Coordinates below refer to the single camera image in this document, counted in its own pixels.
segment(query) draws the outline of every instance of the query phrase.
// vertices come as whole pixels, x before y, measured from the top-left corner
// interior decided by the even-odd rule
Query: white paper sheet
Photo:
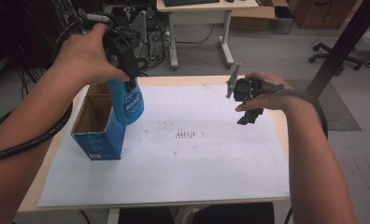
[[[128,126],[119,161],[90,161],[69,134],[72,117],[38,206],[289,197],[288,164],[266,111],[243,126],[225,86],[142,91],[145,111]]]

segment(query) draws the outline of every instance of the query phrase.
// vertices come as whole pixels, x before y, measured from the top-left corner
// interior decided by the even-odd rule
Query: floor
[[[285,78],[311,79],[319,70],[322,60],[309,63],[314,42],[333,46],[338,31],[301,30],[294,25],[289,35],[266,32],[230,31],[228,44],[236,62],[242,63],[240,74],[261,70]],[[178,41],[199,41],[209,34],[208,26],[180,27],[175,35]],[[172,70],[164,63],[148,72],[150,76],[210,76],[228,75],[222,55],[218,52],[218,36],[222,27],[216,26],[211,37],[202,45],[178,45],[180,68]],[[361,44],[353,55],[370,58],[370,47]],[[331,83],[342,97],[349,111],[361,126],[360,132],[330,132],[330,142],[342,165],[354,202],[359,223],[370,224],[370,67],[355,71],[345,65],[345,71]],[[0,117],[21,101],[21,82],[13,67],[0,74]],[[275,203],[276,223],[283,223],[290,205]],[[85,211],[91,223],[107,223],[106,209]],[[87,223],[79,211],[57,211],[18,214],[19,224],[34,223]]]

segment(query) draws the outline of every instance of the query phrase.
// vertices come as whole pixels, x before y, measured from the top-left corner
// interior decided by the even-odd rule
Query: bottle label
[[[139,110],[142,110],[142,96],[139,92],[131,92],[124,96],[124,115],[126,118],[136,116]]]

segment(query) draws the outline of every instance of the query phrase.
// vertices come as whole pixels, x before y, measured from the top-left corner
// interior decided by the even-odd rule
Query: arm
[[[105,25],[96,24],[88,34],[72,35],[64,42],[54,65],[0,126],[0,150],[49,130],[85,85],[112,78],[128,80],[106,59],[102,44],[105,30]],[[11,223],[49,145],[50,141],[0,160],[0,223]]]
[[[265,73],[246,77],[270,79],[291,88],[284,79]],[[286,115],[294,223],[357,223],[346,180],[313,106],[292,96],[264,94],[236,111],[254,108],[281,109]]]

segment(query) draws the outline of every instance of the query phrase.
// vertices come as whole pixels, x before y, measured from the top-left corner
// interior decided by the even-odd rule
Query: blue box
[[[119,160],[126,126],[117,121],[109,94],[100,90],[89,88],[71,136],[90,160]]]

